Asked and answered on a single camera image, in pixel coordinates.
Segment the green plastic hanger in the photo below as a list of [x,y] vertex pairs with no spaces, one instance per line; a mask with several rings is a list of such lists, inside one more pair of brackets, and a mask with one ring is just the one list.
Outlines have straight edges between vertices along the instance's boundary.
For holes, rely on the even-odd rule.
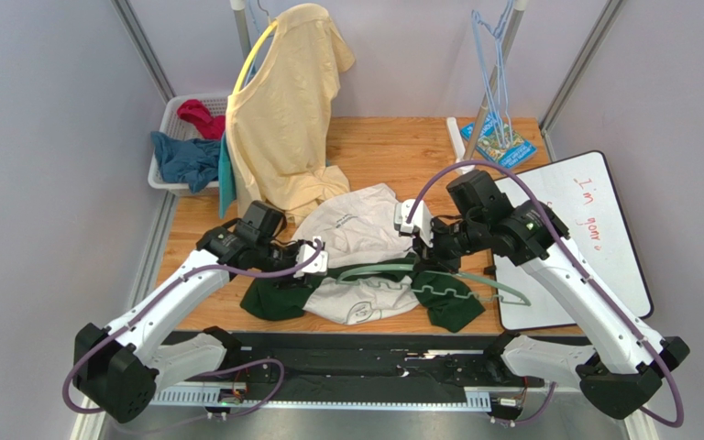
[[[427,274],[435,275],[436,279],[418,284],[412,284],[406,281],[395,282],[385,279],[384,276],[391,272],[404,274],[412,273],[413,265],[403,263],[380,263],[347,269],[335,278],[335,283],[346,286],[367,286],[389,291],[397,291],[410,287],[415,293],[425,293],[433,296],[456,299],[475,298],[480,303],[498,301],[499,304],[515,306],[530,307],[533,305],[530,298],[521,291],[496,280],[465,271],[460,271],[455,274],[427,271]],[[476,284],[488,286],[495,290],[496,293],[487,297],[481,296],[477,292],[472,291],[468,286],[461,286],[462,281],[472,281]]]

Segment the green and white t-shirt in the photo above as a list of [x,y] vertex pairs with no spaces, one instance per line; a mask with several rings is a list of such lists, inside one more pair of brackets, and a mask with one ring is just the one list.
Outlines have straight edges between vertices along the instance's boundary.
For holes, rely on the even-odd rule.
[[392,224],[398,201],[385,183],[321,203],[293,237],[320,237],[329,255],[324,277],[299,287],[255,279],[240,306],[267,321],[315,314],[341,325],[360,325],[410,312],[421,305],[431,325],[456,333],[484,306],[465,282],[413,272],[412,241]]

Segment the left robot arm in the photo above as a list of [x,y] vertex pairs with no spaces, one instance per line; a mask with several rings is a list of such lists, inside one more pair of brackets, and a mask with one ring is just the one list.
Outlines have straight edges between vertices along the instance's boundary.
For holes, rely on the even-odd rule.
[[283,211],[254,202],[243,216],[206,231],[179,269],[140,303],[104,326],[83,327],[61,389],[65,405],[128,423],[161,391],[222,371],[226,358],[240,348],[226,331],[211,327],[178,344],[164,341],[236,277],[292,283],[326,273],[323,239],[282,244],[277,237],[285,225]]

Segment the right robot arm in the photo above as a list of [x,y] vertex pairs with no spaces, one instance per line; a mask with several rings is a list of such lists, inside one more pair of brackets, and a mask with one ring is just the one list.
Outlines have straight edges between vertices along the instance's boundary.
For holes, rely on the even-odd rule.
[[565,223],[532,192],[514,205],[480,167],[446,189],[458,212],[452,223],[432,215],[422,197],[395,211],[395,229],[413,240],[416,268],[455,273],[463,257],[490,251],[546,289],[588,340],[573,346],[505,332],[486,349],[488,364],[501,375],[570,386],[617,420],[645,412],[667,386],[676,412],[671,425],[682,425],[685,407],[674,372],[689,354],[687,343],[661,335],[613,295]]

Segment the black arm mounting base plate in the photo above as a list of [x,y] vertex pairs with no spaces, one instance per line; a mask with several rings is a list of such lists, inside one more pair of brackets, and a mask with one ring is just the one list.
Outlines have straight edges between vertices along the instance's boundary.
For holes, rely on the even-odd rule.
[[451,403],[466,387],[519,395],[544,381],[497,373],[484,350],[490,335],[244,333],[222,380],[247,398],[277,401]]

